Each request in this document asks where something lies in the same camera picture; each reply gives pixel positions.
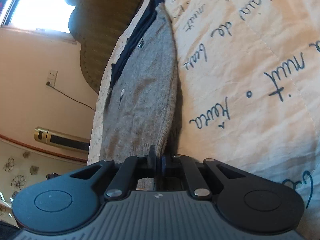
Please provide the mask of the grey knitted sock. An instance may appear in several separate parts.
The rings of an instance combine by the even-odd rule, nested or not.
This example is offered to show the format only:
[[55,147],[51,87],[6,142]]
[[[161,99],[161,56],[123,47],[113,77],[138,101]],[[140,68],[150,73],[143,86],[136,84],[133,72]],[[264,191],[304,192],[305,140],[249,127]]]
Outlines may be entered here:
[[99,160],[122,163],[165,150],[174,118],[178,69],[171,20],[164,3],[108,93]]

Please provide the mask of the gold and black heater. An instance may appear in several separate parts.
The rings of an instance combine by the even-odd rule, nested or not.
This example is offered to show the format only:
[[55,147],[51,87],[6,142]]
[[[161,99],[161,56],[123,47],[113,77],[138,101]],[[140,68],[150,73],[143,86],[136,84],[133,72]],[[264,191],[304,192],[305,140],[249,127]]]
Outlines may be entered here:
[[64,148],[71,151],[89,152],[89,139],[53,131],[42,127],[36,127],[34,139],[46,145]]

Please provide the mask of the white bedspread with script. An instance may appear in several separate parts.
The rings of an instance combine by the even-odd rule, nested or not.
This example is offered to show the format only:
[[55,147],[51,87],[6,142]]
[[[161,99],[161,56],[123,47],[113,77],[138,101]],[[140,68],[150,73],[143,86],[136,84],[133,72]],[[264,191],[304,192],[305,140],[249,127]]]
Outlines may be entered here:
[[183,95],[178,152],[319,198],[319,0],[165,0]]

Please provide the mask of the dark navy garment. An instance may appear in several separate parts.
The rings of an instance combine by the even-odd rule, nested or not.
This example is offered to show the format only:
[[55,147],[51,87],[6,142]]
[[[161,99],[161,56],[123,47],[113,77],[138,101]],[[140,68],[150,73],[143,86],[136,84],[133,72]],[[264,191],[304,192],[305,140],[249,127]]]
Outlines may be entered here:
[[120,78],[126,62],[128,61],[130,55],[136,48],[140,39],[153,24],[157,16],[156,7],[159,3],[164,3],[164,0],[150,0],[149,4],[144,11],[142,17],[138,21],[135,29],[133,30],[131,36],[127,39],[125,48],[120,54],[119,59],[116,63],[111,64],[111,81],[110,88],[113,88],[118,79]]

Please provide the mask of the olive ribbed headboard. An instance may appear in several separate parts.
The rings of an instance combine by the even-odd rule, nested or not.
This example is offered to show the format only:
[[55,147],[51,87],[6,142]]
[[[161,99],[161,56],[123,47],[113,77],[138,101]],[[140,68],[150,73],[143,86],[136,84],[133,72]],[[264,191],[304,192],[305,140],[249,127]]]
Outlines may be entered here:
[[68,27],[80,42],[80,68],[89,86],[99,92],[105,67],[120,35],[142,0],[65,0],[74,6]]

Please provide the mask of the bright window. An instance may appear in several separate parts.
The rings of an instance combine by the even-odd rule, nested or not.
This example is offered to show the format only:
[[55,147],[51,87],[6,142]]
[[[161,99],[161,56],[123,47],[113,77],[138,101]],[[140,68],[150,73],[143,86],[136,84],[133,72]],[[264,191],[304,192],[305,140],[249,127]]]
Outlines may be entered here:
[[1,0],[1,27],[69,36],[74,8],[66,0]]

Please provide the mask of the white wall socket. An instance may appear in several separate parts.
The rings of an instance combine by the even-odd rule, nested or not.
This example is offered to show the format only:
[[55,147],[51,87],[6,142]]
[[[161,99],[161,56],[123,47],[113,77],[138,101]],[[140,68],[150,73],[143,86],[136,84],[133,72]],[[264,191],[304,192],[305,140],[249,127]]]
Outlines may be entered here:
[[50,86],[50,87],[55,87],[55,82],[56,82],[56,78],[57,78],[57,70],[50,70],[48,72],[48,76],[47,76],[47,83],[46,85]]

